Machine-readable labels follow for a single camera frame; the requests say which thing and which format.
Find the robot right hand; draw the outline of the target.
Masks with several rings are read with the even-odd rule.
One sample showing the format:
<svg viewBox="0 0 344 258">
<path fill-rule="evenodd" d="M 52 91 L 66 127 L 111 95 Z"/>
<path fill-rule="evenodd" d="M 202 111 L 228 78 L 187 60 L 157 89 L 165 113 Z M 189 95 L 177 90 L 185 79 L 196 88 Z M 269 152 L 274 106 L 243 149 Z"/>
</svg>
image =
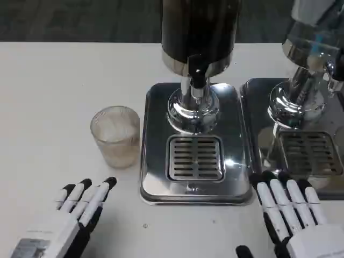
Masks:
<svg viewBox="0 0 344 258">
<path fill-rule="evenodd" d="M 328 222 L 306 179 L 271 171 L 251 174 L 276 257 L 343 257 L 343 225 Z"/>
</svg>

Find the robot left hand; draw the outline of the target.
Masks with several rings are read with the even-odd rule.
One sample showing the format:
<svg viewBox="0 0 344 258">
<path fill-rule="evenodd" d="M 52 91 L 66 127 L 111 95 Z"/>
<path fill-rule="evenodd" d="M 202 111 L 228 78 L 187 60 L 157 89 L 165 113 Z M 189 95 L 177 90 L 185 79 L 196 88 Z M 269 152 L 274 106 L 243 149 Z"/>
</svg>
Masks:
<svg viewBox="0 0 344 258">
<path fill-rule="evenodd" d="M 89 178 L 65 185 L 52 213 L 25 231 L 11 257 L 81 257 L 116 184 L 109 177 L 95 187 Z"/>
</svg>

